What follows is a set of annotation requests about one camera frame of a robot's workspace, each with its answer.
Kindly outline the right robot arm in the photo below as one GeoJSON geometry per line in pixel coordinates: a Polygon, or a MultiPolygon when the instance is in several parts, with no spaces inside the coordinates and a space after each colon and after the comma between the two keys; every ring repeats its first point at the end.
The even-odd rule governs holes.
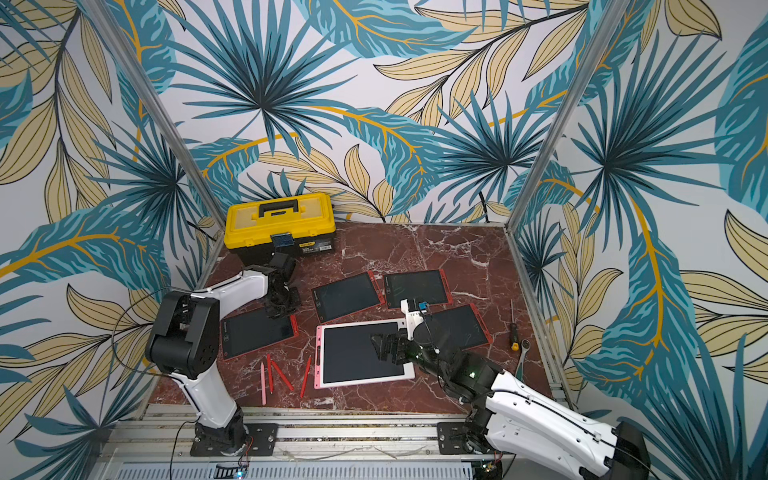
{"type": "Polygon", "coordinates": [[[374,334],[382,361],[412,363],[434,375],[444,392],[471,405],[464,443],[483,453],[521,455],[568,479],[647,479],[643,434],[570,410],[474,352],[419,343],[404,334],[374,334]]]}

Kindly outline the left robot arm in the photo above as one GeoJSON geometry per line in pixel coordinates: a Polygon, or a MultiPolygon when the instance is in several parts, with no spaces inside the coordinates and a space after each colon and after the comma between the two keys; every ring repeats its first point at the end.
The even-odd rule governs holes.
{"type": "Polygon", "coordinates": [[[296,259],[275,253],[265,265],[251,265],[218,284],[165,294],[147,341],[145,356],[170,377],[195,409],[195,436],[214,453],[234,456],[247,446],[241,407],[227,392],[216,365],[220,321],[246,304],[262,300],[275,317],[300,304],[290,287],[296,259]]]}

